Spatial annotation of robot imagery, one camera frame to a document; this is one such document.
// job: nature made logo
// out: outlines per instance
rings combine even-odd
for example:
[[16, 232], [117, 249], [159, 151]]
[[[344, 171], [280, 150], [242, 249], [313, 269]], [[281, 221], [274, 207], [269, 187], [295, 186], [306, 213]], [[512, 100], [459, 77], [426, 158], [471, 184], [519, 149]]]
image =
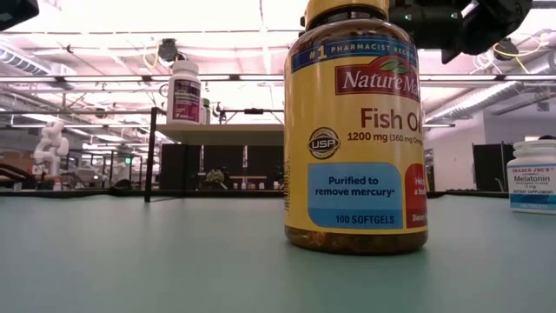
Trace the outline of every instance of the nature made logo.
[[336, 66], [336, 95], [386, 94], [420, 101], [415, 68], [402, 57], [378, 57], [369, 64]]
[[336, 132], [328, 127], [320, 127], [309, 138], [309, 151], [320, 160], [328, 159], [340, 148], [340, 139]]

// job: teal table surface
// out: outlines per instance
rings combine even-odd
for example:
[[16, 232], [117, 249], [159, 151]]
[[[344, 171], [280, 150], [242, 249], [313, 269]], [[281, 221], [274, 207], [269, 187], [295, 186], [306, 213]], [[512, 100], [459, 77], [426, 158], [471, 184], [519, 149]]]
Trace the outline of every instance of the teal table surface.
[[554, 312], [556, 216], [430, 200], [425, 248], [336, 256], [280, 199], [0, 198], [0, 312]]

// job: wall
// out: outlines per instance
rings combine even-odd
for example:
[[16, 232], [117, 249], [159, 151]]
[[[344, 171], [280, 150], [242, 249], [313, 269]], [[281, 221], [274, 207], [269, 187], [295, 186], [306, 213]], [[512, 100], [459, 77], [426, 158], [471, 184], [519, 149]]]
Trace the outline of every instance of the wall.
[[425, 136], [425, 149], [432, 149], [434, 154], [437, 191], [475, 188], [472, 146], [486, 143], [483, 114], [455, 123], [455, 128], [433, 129]]
[[517, 143], [525, 136], [556, 136], [554, 118], [507, 118], [485, 115], [486, 143]]

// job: white plastic cap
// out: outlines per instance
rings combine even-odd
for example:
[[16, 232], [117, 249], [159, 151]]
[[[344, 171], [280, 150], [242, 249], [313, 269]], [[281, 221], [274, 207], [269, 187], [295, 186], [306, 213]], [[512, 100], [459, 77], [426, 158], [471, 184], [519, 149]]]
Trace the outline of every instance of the white plastic cap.
[[174, 65], [172, 65], [172, 71], [174, 73], [188, 71], [197, 75], [199, 74], [199, 65], [186, 60], [175, 61]]
[[519, 142], [519, 143], [514, 143], [513, 148], [516, 150], [534, 149], [534, 148], [556, 148], [556, 140], [546, 139], [546, 140], [532, 140], [528, 142]]

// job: white supplement bottle with purple label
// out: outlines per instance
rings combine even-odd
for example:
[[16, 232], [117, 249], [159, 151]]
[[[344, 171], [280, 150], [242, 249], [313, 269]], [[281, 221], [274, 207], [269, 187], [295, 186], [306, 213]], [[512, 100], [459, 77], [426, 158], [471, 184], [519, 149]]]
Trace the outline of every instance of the white supplement bottle with purple label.
[[516, 143], [507, 164], [514, 212], [556, 214], [556, 140]]
[[201, 121], [201, 81], [199, 66], [180, 60], [172, 66], [168, 83], [168, 123], [199, 124]]

